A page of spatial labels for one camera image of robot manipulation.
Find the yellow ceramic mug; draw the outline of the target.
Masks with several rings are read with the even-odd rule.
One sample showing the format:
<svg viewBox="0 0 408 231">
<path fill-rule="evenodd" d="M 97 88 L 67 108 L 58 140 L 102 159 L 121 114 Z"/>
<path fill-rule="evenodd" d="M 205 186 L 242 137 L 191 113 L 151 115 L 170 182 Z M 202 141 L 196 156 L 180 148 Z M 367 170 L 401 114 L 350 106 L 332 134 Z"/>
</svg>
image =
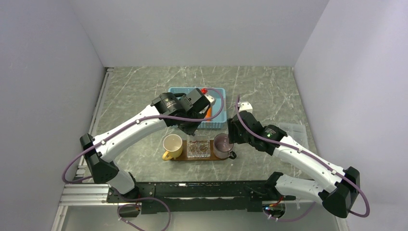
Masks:
<svg viewBox="0 0 408 231">
<path fill-rule="evenodd" d="M 177 134 L 167 135 L 163 140 L 163 148 L 165 149 L 163 161 L 177 159 L 183 151 L 183 140 Z"/>
</svg>

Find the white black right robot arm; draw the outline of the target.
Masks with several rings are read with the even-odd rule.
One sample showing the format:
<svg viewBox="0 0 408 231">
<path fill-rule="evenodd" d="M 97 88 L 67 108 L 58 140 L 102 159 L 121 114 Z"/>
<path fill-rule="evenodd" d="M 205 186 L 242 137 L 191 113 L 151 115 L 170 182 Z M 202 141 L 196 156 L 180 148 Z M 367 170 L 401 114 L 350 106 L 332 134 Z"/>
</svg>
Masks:
<svg viewBox="0 0 408 231">
<path fill-rule="evenodd" d="M 297 167 L 310 179 L 273 172 L 265 183 L 266 196 L 276 200 L 295 196 L 321 204 L 328 212 L 346 218 L 360 194 L 359 171 L 344 169 L 318 157 L 275 125 L 263 126 L 253 114 L 241 111 L 227 120 L 230 143 L 247 143 L 260 152 Z"/>
</svg>

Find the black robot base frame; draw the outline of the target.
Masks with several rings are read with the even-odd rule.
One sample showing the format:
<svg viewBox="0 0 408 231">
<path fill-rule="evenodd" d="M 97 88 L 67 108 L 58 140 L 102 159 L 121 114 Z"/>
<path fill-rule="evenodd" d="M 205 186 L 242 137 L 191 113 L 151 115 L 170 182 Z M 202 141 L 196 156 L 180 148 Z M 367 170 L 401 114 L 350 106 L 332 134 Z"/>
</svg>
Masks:
<svg viewBox="0 0 408 231">
<path fill-rule="evenodd" d="M 264 180 L 244 181 L 187 181 L 187 182 L 138 182 L 139 192 L 120 196 L 109 189 L 108 203 L 141 202 L 141 214 L 166 212 L 199 212 L 245 210 L 261 212 L 263 207 L 277 201 L 293 201 L 294 196 L 281 196 L 266 185 Z"/>
</svg>

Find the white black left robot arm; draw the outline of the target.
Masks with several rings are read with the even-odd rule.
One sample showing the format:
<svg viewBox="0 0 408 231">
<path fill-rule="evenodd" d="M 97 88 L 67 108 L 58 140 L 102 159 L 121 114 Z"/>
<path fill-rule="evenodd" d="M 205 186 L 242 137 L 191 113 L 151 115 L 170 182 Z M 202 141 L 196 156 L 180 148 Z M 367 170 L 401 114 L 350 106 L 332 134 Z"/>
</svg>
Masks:
<svg viewBox="0 0 408 231">
<path fill-rule="evenodd" d="M 95 137 L 83 135 L 80 142 L 94 182 L 107 183 L 124 201 L 134 201 L 139 193 L 136 180 L 116 165 L 116 157 L 146 136 L 167 127 L 176 126 L 193 135 L 215 102 L 214 97 L 199 88 L 187 94 L 165 92 L 116 128 Z"/>
</svg>

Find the brown oval wooden tray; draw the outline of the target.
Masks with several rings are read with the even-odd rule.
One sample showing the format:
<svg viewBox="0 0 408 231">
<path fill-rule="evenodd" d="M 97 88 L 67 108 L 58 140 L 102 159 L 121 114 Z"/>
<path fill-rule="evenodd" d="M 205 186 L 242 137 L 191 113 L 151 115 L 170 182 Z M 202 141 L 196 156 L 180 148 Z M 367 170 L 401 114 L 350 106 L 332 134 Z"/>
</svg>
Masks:
<svg viewBox="0 0 408 231">
<path fill-rule="evenodd" d="M 210 149 L 210 157 L 208 158 L 198 158 L 198 157 L 187 157 L 187 140 L 183 140 L 183 144 L 182 144 L 182 153 L 179 157 L 177 157 L 176 159 L 171 159 L 171 161 L 221 161 L 221 160 L 226 160 L 227 158 L 218 158 L 213 151 L 213 141 L 214 140 L 210 140 L 209 141 L 209 149 Z"/>
</svg>

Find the mauve ceramic mug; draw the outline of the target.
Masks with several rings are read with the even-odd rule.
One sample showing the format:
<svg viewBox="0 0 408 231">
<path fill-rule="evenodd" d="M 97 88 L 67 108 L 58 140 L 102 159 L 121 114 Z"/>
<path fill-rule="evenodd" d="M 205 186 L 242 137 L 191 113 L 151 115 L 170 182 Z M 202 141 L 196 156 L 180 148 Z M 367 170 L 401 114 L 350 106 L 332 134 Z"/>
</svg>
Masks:
<svg viewBox="0 0 408 231">
<path fill-rule="evenodd" d="M 237 155 L 233 151 L 234 144 L 229 142 L 229 137 L 225 133 L 218 134 L 214 137 L 213 152 L 219 159 L 236 159 Z"/>
</svg>

